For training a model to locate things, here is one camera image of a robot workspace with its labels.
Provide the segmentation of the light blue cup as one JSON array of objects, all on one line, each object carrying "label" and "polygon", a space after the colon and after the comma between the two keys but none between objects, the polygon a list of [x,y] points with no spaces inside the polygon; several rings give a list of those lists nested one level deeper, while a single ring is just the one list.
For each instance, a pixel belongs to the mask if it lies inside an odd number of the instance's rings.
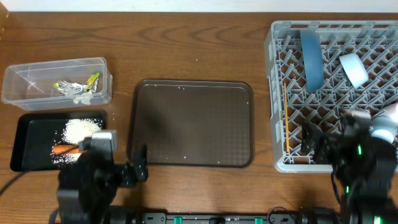
[{"label": "light blue cup", "polygon": [[374,138],[383,139],[389,143],[394,142],[397,134],[397,122],[387,116],[379,116],[373,119],[373,127],[370,135]]}]

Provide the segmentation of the pink white cup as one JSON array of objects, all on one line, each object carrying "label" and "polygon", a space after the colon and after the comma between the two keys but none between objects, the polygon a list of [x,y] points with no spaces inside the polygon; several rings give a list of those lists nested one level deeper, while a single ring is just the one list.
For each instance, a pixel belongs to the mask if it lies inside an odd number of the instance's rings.
[{"label": "pink white cup", "polygon": [[384,115],[393,120],[393,122],[398,122],[398,103],[384,107],[383,111]]}]

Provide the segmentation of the orange carrot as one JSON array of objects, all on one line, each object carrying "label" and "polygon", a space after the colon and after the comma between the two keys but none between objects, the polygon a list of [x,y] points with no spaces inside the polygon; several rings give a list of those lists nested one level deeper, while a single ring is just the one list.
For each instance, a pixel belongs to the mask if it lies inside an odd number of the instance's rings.
[{"label": "orange carrot", "polygon": [[74,145],[56,145],[52,148],[54,154],[79,154],[85,152]]}]

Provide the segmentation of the light blue bowl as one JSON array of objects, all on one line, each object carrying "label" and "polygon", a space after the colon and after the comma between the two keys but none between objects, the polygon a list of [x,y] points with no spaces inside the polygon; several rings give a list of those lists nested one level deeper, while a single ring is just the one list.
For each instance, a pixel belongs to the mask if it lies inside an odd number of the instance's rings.
[{"label": "light blue bowl", "polygon": [[339,56],[340,63],[351,84],[358,89],[369,80],[369,75],[359,58],[355,53]]}]

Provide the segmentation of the white tissue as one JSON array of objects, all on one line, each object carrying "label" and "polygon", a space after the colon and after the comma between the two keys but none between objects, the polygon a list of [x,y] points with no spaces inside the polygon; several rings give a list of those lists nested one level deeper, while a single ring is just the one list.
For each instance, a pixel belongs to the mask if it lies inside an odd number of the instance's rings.
[{"label": "white tissue", "polygon": [[93,97],[93,94],[91,92],[87,93],[82,93],[80,95],[76,95],[75,98],[73,99],[74,104],[83,104],[83,105],[91,105],[91,99]]}]

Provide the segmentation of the blue plate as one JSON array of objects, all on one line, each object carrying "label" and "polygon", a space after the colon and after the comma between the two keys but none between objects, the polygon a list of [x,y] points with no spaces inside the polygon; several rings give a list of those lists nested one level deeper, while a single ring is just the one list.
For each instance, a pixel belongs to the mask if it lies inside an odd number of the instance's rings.
[{"label": "blue plate", "polygon": [[309,92],[316,92],[324,82],[320,39],[312,30],[300,30],[305,78]]}]

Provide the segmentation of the green yellow snack wrapper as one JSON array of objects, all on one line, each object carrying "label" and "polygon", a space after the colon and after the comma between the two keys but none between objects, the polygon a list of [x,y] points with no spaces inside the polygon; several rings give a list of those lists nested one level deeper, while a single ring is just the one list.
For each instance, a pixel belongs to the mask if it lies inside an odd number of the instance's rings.
[{"label": "green yellow snack wrapper", "polygon": [[83,84],[83,91],[88,92],[92,90],[96,85],[99,76],[100,76],[99,73],[90,75],[89,79]]}]

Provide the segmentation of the silver foil wrapper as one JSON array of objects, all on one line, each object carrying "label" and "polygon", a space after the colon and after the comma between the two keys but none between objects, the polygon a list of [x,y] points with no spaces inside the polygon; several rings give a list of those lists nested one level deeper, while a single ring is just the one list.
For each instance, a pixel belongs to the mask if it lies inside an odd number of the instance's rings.
[{"label": "silver foil wrapper", "polygon": [[79,83],[70,83],[66,81],[58,81],[53,87],[65,96],[77,95],[83,93],[83,85]]}]

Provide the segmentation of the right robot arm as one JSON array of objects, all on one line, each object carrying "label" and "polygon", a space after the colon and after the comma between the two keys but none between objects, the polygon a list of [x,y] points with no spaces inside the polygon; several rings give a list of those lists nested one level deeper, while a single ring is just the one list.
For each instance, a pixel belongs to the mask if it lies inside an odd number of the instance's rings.
[{"label": "right robot arm", "polygon": [[344,192],[334,191],[339,213],[316,208],[301,213],[300,223],[397,223],[397,205],[389,197],[397,167],[393,144],[357,124],[328,134],[306,123],[302,136],[302,147],[314,151],[316,162],[331,164],[331,181],[339,181]]}]

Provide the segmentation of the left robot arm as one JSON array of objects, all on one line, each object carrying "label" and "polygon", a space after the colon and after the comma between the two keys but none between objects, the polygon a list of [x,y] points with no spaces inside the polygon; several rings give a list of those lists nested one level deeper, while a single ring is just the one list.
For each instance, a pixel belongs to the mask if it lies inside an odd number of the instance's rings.
[{"label": "left robot arm", "polygon": [[77,162],[64,167],[59,175],[57,217],[61,223],[141,223],[141,216],[123,206],[112,206],[119,188],[133,188],[146,182],[147,146],[136,151],[132,163],[116,164],[110,149],[90,146]]}]

